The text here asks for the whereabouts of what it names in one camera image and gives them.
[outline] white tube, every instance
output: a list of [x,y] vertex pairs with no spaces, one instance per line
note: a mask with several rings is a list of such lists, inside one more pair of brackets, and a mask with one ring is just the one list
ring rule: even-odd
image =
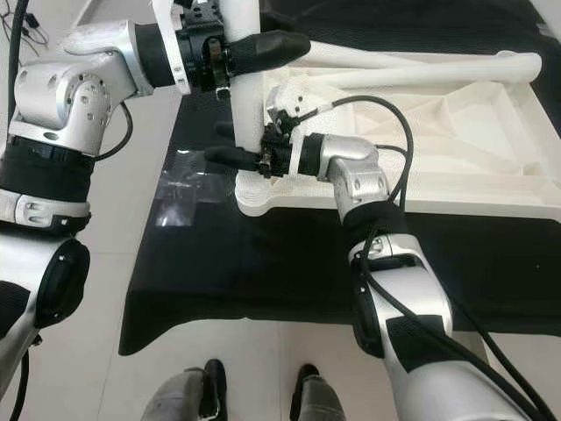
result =
[[314,82],[340,89],[372,86],[420,85],[446,82],[496,81],[531,82],[542,69],[539,54],[498,54],[492,59],[422,64],[406,68],[357,70],[330,75],[311,76]]
[[389,54],[334,46],[311,41],[309,53],[295,61],[299,66],[330,66],[334,68],[399,68],[423,64],[421,61],[402,59]]
[[[220,12],[224,32],[230,42],[261,32],[259,0],[222,0]],[[261,73],[241,75],[230,80],[231,115],[236,146],[258,152],[263,134],[263,82]]]

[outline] person's foot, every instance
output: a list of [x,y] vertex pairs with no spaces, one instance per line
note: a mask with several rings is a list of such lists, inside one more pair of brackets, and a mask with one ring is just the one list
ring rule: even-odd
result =
[[204,371],[209,375],[215,387],[218,400],[218,417],[216,421],[228,421],[228,411],[226,409],[226,371],[224,364],[220,360],[208,360],[204,365]]
[[312,364],[304,364],[298,371],[296,379],[295,392],[292,395],[292,404],[290,405],[290,421],[297,421],[300,416],[300,408],[302,407],[302,388],[304,379],[311,375],[319,375],[319,370]]

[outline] black cloth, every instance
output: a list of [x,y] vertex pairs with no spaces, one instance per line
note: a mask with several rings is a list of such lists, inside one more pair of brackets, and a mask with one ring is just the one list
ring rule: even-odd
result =
[[[536,51],[533,83],[561,128],[561,47],[536,28],[525,1],[276,0],[312,39],[378,51],[491,54]],[[228,144],[215,123],[227,103],[186,96],[168,148]],[[222,168],[208,168],[211,172]],[[232,172],[225,173],[233,177]],[[203,318],[350,323],[352,294],[343,230],[334,210],[273,209],[244,216],[230,196],[199,203],[192,226],[157,227],[154,200],[127,294],[121,354],[135,353],[170,327]],[[408,225],[445,283],[492,332],[561,335],[561,225],[548,220],[408,214]],[[454,314],[456,329],[469,329]]]

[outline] tile floor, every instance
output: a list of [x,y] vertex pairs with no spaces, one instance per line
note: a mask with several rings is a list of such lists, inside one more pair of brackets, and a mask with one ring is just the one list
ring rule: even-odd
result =
[[[125,3],[102,2],[94,20],[153,20],[145,4]],[[176,326],[132,356],[117,355],[124,296],[179,100],[174,89],[159,89],[150,99],[129,101],[133,116],[143,116],[135,118],[132,142],[96,168],[94,217],[81,235],[92,252],[85,298],[70,319],[44,330],[45,342],[32,350],[21,421],[138,421],[163,381],[212,357],[226,365],[232,421],[287,420],[297,369],[308,361],[337,390],[350,420],[395,420],[384,368],[359,350],[348,326],[200,321]],[[106,145],[123,130],[115,116]],[[561,416],[561,339],[497,336]],[[0,404],[0,420],[8,419],[14,389]]]

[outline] gray trouser leg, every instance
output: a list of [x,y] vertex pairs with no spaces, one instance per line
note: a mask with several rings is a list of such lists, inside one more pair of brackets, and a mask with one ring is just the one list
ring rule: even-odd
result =
[[141,421],[197,421],[203,395],[204,372],[190,368],[160,386]]
[[319,375],[304,380],[298,421],[345,421],[335,390]]

